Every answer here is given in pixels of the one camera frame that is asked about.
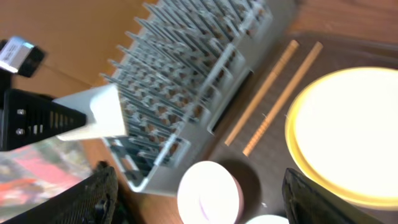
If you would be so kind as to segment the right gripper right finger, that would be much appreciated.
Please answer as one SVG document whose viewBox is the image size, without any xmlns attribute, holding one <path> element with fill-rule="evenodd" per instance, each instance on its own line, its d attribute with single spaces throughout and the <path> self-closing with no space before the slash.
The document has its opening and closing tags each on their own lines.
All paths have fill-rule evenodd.
<svg viewBox="0 0 398 224">
<path fill-rule="evenodd" d="M 290 224 L 380 224 L 292 168 L 285 170 L 282 195 Z"/>
</svg>

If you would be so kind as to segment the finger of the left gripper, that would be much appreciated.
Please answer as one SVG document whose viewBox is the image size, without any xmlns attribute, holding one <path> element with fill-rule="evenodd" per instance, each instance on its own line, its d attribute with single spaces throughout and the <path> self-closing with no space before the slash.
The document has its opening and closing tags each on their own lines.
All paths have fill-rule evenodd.
<svg viewBox="0 0 398 224">
<path fill-rule="evenodd" d="M 1 150 L 11 151 L 83 127 L 86 114 L 17 89 L 4 94 Z"/>
</svg>

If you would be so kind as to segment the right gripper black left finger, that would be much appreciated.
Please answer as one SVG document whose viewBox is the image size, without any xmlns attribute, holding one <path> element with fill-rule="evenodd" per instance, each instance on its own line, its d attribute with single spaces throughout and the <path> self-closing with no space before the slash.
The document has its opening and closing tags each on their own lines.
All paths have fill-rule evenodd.
<svg viewBox="0 0 398 224">
<path fill-rule="evenodd" d="M 112 222 L 117 199 L 116 171 L 100 162 L 91 176 L 5 224 L 107 224 Z"/>
</svg>

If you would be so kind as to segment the white plastic cup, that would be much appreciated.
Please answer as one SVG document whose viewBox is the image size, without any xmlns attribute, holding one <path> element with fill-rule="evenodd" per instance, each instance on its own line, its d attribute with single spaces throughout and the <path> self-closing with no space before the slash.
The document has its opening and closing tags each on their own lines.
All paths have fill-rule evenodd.
<svg viewBox="0 0 398 224">
<path fill-rule="evenodd" d="M 127 136 L 117 85 L 109 84 L 72 95 L 54 102 L 86 114 L 84 126 L 59 134 L 62 141 L 78 141 Z"/>
</svg>

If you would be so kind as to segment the wooden chopstick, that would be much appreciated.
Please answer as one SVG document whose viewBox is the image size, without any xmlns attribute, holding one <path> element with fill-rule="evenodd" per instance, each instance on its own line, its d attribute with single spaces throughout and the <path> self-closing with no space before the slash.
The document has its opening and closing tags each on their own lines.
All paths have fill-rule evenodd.
<svg viewBox="0 0 398 224">
<path fill-rule="evenodd" d="M 258 127 L 256 132 L 253 134 L 252 138 L 243 150 L 243 154 L 248 157 L 250 153 L 254 150 L 259 140 L 262 138 L 264 133 L 267 131 L 268 127 L 271 125 L 279 111 L 285 105 L 290 95 L 293 93 L 295 88 L 298 86 L 302 78 L 308 72 L 309 68 L 312 66 L 314 61 L 317 59 L 319 53 L 322 51 L 323 44 L 316 42 L 309 54 L 305 57 L 305 60 L 299 66 L 298 70 L 295 72 L 291 81 L 287 84 L 286 88 L 283 90 L 282 94 L 277 99 L 274 106 L 271 108 L 270 112 L 266 115 L 261 125 Z"/>
<path fill-rule="evenodd" d="M 283 68 L 286 66 L 287 62 L 292 58 L 293 54 L 299 47 L 299 43 L 296 40 L 291 40 L 284 50 L 283 54 L 278 59 L 277 63 L 274 65 L 272 70 L 269 72 L 267 78 L 260 86 L 257 93 L 254 95 L 254 98 L 248 104 L 248 107 L 244 110 L 243 114 L 239 118 L 238 122 L 228 135 L 225 140 L 225 144 L 229 146 L 236 136 L 239 134 L 240 130 L 244 127 L 247 120 L 250 118 L 254 110 L 257 108 L 258 104 L 261 102 L 265 94 L 268 92 L 269 88 L 272 86 L 276 78 L 279 76 Z"/>
</svg>

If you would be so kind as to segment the light blue bowl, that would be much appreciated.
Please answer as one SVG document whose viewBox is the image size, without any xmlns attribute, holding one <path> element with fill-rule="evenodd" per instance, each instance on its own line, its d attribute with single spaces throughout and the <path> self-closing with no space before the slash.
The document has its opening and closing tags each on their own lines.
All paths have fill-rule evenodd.
<svg viewBox="0 0 398 224">
<path fill-rule="evenodd" d="M 245 224 L 289 224 L 289 220 L 278 215 L 259 215 L 248 220 Z"/>
</svg>

